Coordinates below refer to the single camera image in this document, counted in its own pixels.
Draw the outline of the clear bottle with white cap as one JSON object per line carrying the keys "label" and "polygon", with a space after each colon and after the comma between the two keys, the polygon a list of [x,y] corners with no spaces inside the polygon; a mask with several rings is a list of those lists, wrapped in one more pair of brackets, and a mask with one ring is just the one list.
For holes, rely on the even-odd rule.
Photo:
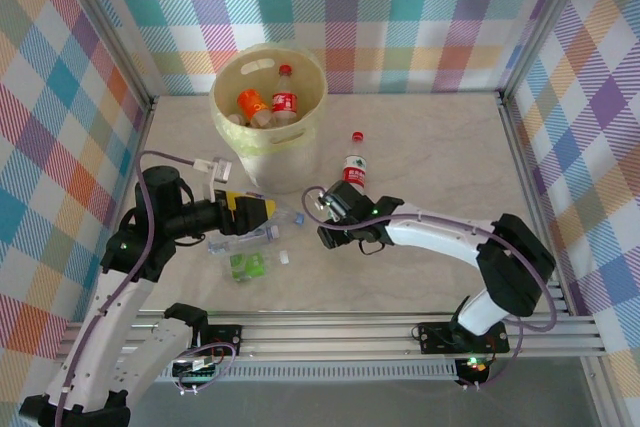
{"label": "clear bottle with white cap", "polygon": [[207,249],[213,255],[231,255],[262,247],[279,237],[280,230],[277,226],[258,228],[242,236],[215,234],[209,237]]}

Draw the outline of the red label cola bottle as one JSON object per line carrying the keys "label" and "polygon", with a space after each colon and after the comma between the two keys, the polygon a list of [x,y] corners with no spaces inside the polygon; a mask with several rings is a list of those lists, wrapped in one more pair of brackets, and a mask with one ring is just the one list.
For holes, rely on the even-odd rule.
{"label": "red label cola bottle", "polygon": [[298,118],[297,95],[292,87],[292,67],[282,64],[279,67],[279,79],[272,95],[272,114],[278,127],[296,122]]}

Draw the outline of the orange label bottle brown cap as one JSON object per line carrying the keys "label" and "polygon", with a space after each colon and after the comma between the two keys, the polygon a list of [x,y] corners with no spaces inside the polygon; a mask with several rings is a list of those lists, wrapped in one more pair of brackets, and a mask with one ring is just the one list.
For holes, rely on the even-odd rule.
{"label": "orange label bottle brown cap", "polygon": [[237,104],[252,127],[266,129],[272,126],[271,109],[255,89],[242,91],[237,97]]}

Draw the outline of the white bin with yellow bag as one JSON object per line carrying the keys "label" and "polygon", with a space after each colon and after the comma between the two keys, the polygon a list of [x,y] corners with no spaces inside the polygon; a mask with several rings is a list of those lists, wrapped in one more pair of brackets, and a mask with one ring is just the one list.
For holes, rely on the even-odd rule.
{"label": "white bin with yellow bag", "polygon": [[[282,64],[293,70],[298,118],[287,126],[254,128],[237,97],[255,89],[272,111]],[[281,41],[257,44],[234,55],[217,74],[209,104],[217,131],[237,154],[251,182],[266,192],[284,194],[306,187],[319,170],[327,97],[327,80],[315,55],[292,41]]]}

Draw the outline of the red green label water bottle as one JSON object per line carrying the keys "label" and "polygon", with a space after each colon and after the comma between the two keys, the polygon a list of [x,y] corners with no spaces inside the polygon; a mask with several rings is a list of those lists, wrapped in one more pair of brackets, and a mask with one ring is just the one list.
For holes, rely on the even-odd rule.
{"label": "red green label water bottle", "polygon": [[367,161],[364,153],[364,134],[356,131],[351,136],[347,155],[345,156],[342,179],[363,194],[366,184]]}

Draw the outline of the green label clear bottle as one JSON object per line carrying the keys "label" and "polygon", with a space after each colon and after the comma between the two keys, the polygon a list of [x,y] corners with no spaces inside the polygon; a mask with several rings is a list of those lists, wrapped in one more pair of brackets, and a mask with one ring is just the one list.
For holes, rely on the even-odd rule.
{"label": "green label clear bottle", "polygon": [[232,254],[228,263],[232,278],[236,282],[247,282],[266,276],[279,265],[288,265],[290,257],[286,250],[255,250]]}

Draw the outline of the aluminium side rail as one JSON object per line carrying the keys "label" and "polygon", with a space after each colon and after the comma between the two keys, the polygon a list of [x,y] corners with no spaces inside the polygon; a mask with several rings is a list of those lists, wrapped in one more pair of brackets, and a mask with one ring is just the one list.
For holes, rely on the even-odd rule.
{"label": "aluminium side rail", "polygon": [[97,172],[89,205],[65,270],[69,280],[74,283],[74,293],[68,296],[67,318],[71,321],[82,320],[91,303],[104,249],[108,239],[117,230],[126,208],[134,162],[145,143],[151,110],[149,106],[138,107],[135,120],[129,123],[125,121],[125,112],[120,111],[117,125],[111,128],[103,159],[89,164]]}
{"label": "aluminium side rail", "polygon": [[519,123],[519,110],[515,102],[502,91],[498,91],[497,105],[507,140],[516,164],[524,198],[529,209],[535,232],[554,255],[557,267],[554,279],[560,282],[569,312],[575,315],[599,316],[611,308],[610,296],[602,278],[595,272],[578,278],[561,235],[550,222],[555,220],[553,209],[546,198],[542,198],[540,187],[544,186],[536,172],[538,167],[534,152],[524,127]]}

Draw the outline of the long aluminium base rail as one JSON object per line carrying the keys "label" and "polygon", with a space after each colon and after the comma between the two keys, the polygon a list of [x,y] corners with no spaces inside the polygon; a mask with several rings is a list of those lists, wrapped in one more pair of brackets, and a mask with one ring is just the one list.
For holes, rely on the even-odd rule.
{"label": "long aluminium base rail", "polygon": [[[415,326],[448,315],[409,312],[211,312],[214,325],[242,326],[246,361],[397,360],[421,357]],[[544,333],[526,331],[521,358],[599,357],[605,346],[595,320],[562,313]]]}

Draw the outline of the aluminium frame post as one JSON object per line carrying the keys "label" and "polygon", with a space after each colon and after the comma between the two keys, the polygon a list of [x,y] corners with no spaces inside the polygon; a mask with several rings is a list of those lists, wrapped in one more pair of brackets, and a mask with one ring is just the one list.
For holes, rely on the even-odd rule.
{"label": "aluminium frame post", "polygon": [[568,0],[535,0],[498,81],[496,95],[501,101],[514,96],[567,3]]}
{"label": "aluminium frame post", "polygon": [[79,0],[79,3],[94,26],[98,37],[104,42],[106,49],[120,69],[136,100],[147,111],[152,111],[156,97],[147,89],[102,2],[100,0]]}

